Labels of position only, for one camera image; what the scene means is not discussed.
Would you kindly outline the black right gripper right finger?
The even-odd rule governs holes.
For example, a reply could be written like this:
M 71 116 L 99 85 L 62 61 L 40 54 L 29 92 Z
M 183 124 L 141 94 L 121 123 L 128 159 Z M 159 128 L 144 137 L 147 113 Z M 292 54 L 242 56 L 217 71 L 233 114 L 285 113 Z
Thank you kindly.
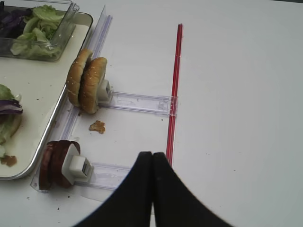
M 229 227 L 202 204 L 171 168 L 164 153 L 153 154 L 153 206 L 158 227 Z

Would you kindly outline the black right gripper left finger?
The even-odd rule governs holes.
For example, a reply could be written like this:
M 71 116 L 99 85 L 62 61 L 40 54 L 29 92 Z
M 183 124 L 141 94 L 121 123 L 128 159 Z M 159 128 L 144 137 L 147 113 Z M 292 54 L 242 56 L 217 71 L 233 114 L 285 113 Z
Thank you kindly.
M 77 227 L 148 227 L 152 209 L 152 153 L 140 152 L 130 172 Z

